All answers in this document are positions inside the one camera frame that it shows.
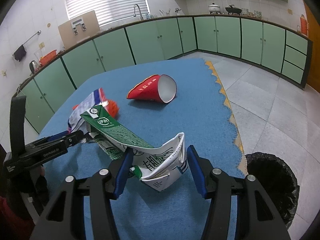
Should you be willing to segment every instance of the trash can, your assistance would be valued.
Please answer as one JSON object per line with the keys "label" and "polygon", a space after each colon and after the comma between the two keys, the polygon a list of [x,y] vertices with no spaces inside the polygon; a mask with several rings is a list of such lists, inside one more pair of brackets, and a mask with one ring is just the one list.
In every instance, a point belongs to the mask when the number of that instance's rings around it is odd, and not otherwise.
{"label": "trash can", "polygon": [[298,206],[297,178],[284,160],[273,154],[256,152],[246,158],[248,173],[265,188],[288,229]]}

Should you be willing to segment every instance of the blue tablecloth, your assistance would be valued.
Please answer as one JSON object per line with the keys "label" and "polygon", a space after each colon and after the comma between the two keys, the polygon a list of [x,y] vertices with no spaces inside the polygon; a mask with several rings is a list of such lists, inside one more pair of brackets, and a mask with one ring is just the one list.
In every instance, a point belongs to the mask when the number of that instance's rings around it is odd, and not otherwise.
{"label": "blue tablecloth", "polygon": [[[153,74],[167,74],[177,83],[176,98],[169,104],[127,100],[127,93],[137,83]],[[202,59],[177,59],[116,69],[89,78],[54,114],[39,138],[67,129],[72,107],[92,91],[103,88],[107,98],[119,107],[118,121],[153,146],[160,146],[178,132],[185,133],[185,145],[193,144],[199,156],[229,175],[244,178],[237,168],[242,153],[234,145],[235,125],[228,120],[231,110],[219,93],[221,86]],[[46,163],[46,178],[52,193],[68,175],[77,179],[92,176],[108,167],[110,158],[96,143],[78,144],[69,152]],[[201,238],[209,210],[209,200],[197,193],[190,170],[163,192],[157,192],[128,179],[125,190],[111,200],[121,240],[163,240]],[[87,239],[93,239],[89,199],[85,204]],[[232,201],[228,239],[233,239],[236,223],[236,201]]]}

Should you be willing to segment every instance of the orange basket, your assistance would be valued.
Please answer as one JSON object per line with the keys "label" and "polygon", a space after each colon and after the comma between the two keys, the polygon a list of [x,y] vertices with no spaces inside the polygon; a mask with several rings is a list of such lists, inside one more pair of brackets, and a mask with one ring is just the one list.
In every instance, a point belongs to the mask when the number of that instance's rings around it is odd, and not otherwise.
{"label": "orange basket", "polygon": [[54,59],[57,55],[57,50],[53,50],[50,53],[48,53],[47,55],[45,55],[41,60],[39,60],[39,62],[44,66],[45,64],[47,64],[50,60]]}

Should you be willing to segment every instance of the drawer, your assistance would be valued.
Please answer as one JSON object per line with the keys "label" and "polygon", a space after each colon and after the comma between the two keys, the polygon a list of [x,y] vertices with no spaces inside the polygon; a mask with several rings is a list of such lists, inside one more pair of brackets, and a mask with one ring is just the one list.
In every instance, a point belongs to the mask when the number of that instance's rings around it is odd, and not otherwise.
{"label": "drawer", "polygon": [[308,40],[302,38],[301,36],[287,31],[286,44],[301,51],[304,54],[307,54],[308,50]]}
{"label": "drawer", "polygon": [[281,73],[287,76],[288,78],[291,78],[295,82],[298,82],[299,84],[301,83],[303,70],[296,67],[295,65],[292,65],[291,63],[284,61]]}
{"label": "drawer", "polygon": [[293,48],[286,46],[284,59],[298,66],[299,68],[304,69],[307,56]]}

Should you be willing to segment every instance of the black pan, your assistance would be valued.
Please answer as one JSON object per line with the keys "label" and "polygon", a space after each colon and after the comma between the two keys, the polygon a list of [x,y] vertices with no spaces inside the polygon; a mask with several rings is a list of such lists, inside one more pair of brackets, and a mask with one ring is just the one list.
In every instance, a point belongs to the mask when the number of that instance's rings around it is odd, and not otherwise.
{"label": "black pan", "polygon": [[241,9],[239,9],[239,8],[237,8],[237,7],[233,7],[233,6],[235,6],[234,4],[229,5],[229,6],[230,6],[230,7],[226,7],[226,10],[227,10],[228,14],[230,14],[230,13],[234,14],[234,13],[236,13],[236,14],[240,15],[240,13],[242,12]]}

